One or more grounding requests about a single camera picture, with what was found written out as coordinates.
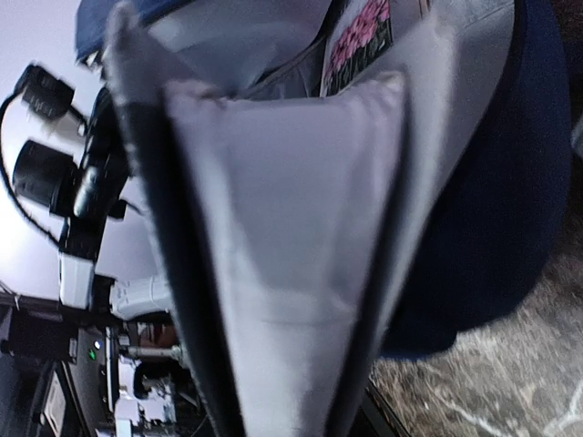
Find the navy blue student backpack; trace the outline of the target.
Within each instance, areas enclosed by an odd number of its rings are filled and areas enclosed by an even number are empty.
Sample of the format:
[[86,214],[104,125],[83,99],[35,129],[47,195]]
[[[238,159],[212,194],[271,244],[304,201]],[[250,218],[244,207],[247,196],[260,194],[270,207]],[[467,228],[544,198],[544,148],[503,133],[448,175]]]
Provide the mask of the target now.
[[[324,98],[337,1],[84,1],[77,57],[100,65],[106,83],[107,21],[121,2],[224,97]],[[428,357],[511,312],[542,270],[566,209],[568,68],[553,5],[430,2],[343,89],[385,71],[406,80],[399,174],[349,362],[367,378],[379,357]]]

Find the white designer fate book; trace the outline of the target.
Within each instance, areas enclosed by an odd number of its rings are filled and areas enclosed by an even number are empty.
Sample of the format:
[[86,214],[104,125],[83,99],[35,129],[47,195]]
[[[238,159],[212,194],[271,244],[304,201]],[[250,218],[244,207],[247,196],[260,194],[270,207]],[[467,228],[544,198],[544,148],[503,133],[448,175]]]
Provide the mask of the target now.
[[335,2],[326,31],[320,95],[335,95],[346,88],[424,18],[430,4],[428,0]]

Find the grey ianra magazine book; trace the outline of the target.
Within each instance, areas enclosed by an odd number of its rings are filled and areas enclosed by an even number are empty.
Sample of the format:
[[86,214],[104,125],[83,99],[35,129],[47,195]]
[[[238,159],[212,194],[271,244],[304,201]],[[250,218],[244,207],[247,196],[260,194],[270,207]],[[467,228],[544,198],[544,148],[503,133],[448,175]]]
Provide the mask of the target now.
[[115,5],[104,64],[187,363],[219,436],[345,436],[406,80],[222,96]]

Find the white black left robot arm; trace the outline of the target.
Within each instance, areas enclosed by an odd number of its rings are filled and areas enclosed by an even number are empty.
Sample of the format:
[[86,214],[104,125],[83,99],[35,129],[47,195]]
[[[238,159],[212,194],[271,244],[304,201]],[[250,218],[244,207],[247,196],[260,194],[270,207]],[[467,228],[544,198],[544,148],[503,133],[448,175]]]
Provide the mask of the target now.
[[91,137],[82,159],[29,139],[15,161],[9,187],[64,220],[56,241],[63,310],[92,318],[168,323],[171,296],[159,275],[123,282],[98,275],[96,265],[109,219],[122,220],[121,197],[130,177],[120,141]]

